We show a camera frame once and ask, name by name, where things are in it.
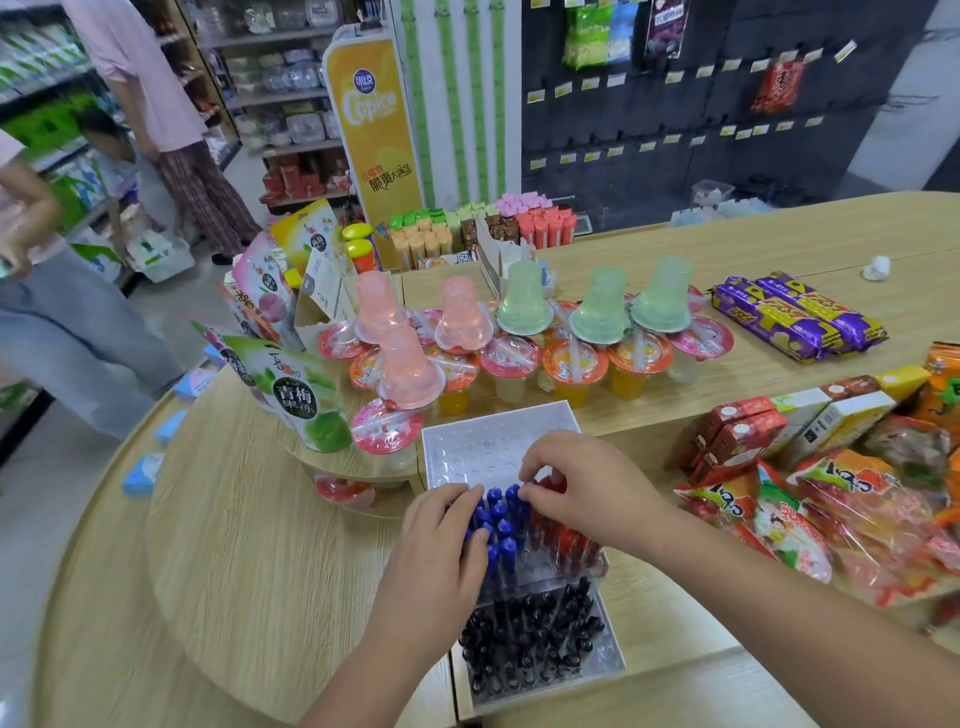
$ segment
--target yellow banner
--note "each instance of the yellow banner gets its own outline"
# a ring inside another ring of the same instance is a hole
[[[324,65],[360,202],[384,267],[395,268],[384,240],[390,216],[422,208],[423,197],[393,41],[334,44]]]

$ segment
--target hand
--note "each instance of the hand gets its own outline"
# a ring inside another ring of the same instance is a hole
[[[626,455],[596,438],[554,430],[527,450],[520,480],[532,480],[545,465],[554,482],[566,479],[566,492],[524,485],[522,500],[599,544],[652,561],[664,517],[674,509]]]
[[[487,572],[486,528],[460,558],[483,486],[448,483],[417,496],[376,590],[364,642],[387,650],[396,669],[421,675],[460,637]],[[444,508],[451,503],[449,510]]]
[[[23,279],[34,269],[30,254],[9,240],[0,240],[0,261],[8,269],[4,278]]]

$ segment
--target price tag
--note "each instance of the price tag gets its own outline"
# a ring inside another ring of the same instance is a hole
[[[844,58],[846,58],[849,54],[851,54],[855,50],[856,50],[856,41],[851,40],[849,43],[847,43],[847,45],[845,45],[843,48],[837,51],[837,55],[834,56],[833,59],[839,63],[843,61]]]

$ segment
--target green packaged snack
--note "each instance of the green packaged snack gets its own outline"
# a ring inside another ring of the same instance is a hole
[[[349,423],[333,379],[320,360],[245,336],[224,336],[257,389],[283,412],[303,442],[318,452],[350,447]]]

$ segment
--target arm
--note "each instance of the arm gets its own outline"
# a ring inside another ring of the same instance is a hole
[[[0,238],[0,258],[12,276],[30,273],[30,250],[44,245],[63,216],[63,207],[40,175],[19,159],[0,167],[0,186],[23,205],[17,224]]]
[[[566,492],[524,486],[544,515],[649,562],[713,614],[823,726],[952,726],[960,658],[855,599],[674,508],[616,448],[555,431],[527,452]]]
[[[463,560],[460,554],[481,496],[480,486],[468,490],[451,483],[410,504],[364,636],[300,728],[396,723],[420,680],[456,642],[476,605],[487,570],[488,531],[479,529]]]

